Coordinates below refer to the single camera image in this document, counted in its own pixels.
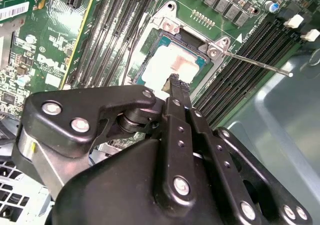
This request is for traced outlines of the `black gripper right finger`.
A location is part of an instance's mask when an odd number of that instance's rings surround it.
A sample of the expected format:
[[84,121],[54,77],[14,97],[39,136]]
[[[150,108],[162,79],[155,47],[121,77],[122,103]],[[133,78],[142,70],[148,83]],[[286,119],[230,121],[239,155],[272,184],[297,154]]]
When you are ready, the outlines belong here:
[[202,155],[219,215],[226,225],[311,225],[309,212],[226,128],[211,130],[179,81],[194,151]]

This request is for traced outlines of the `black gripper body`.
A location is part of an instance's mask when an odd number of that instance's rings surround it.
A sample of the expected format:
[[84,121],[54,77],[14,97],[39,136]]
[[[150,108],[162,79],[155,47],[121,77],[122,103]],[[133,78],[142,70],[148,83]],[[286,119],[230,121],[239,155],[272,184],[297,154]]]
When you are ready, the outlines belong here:
[[52,209],[53,225],[231,225],[231,208],[214,194],[203,161],[195,157],[196,202],[173,217],[154,197],[160,142],[140,141],[69,180]]

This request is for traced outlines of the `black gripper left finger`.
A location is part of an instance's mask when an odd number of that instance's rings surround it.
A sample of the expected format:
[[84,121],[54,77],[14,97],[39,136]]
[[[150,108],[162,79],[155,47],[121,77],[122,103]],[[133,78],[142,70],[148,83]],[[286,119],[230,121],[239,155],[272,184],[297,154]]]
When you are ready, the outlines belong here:
[[52,197],[76,175],[138,142],[158,140],[153,195],[163,210],[196,203],[192,129],[172,74],[166,100],[143,85],[38,92],[24,104],[13,158],[33,166]]

